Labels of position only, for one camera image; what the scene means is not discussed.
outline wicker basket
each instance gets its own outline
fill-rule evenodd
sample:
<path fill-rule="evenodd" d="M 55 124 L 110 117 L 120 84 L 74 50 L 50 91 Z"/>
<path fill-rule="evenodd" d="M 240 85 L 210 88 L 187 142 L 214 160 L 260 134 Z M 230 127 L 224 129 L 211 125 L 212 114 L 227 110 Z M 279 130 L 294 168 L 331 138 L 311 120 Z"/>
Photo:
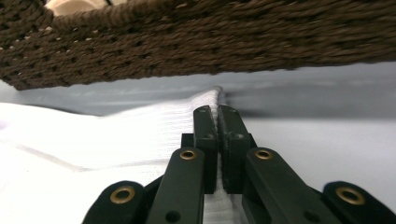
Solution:
<path fill-rule="evenodd" d="M 396 59 L 396 1 L 134 0 L 53 17 L 0 0 L 0 78 L 18 90 Z"/>

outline woven rope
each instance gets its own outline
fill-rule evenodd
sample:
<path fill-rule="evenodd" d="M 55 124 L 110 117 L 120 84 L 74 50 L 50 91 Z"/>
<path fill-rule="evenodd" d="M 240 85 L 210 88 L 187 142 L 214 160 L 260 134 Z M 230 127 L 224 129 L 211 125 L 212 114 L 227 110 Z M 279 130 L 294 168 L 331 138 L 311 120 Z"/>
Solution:
<path fill-rule="evenodd" d="M 396 59 L 389 0 L 136 0 L 53 17 L 0 0 L 0 79 L 18 90 Z"/>

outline brown woven basket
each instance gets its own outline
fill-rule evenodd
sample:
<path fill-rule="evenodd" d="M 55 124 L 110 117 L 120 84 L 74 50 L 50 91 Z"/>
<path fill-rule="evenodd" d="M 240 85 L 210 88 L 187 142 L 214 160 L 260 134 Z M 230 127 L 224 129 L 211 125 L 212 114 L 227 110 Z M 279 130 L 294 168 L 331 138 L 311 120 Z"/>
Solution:
<path fill-rule="evenodd" d="M 396 59 L 396 1 L 134 0 L 53 17 L 0 0 L 0 78 L 18 90 Z"/>

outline basket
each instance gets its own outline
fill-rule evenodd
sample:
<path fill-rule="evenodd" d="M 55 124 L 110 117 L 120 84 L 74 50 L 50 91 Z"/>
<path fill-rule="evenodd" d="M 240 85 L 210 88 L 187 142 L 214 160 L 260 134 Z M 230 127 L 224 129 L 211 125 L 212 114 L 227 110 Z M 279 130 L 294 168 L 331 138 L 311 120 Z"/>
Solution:
<path fill-rule="evenodd" d="M 134 0 L 54 17 L 0 0 L 0 79 L 17 90 L 396 59 L 396 1 Z"/>

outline brown braided cord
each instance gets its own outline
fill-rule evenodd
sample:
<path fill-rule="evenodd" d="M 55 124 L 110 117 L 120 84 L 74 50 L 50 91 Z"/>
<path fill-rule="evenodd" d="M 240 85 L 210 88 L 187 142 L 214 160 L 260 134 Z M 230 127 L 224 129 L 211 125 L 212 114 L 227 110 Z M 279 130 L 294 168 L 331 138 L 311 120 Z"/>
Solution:
<path fill-rule="evenodd" d="M 134 0 L 53 17 L 0 0 L 0 79 L 18 90 L 396 59 L 396 1 Z"/>

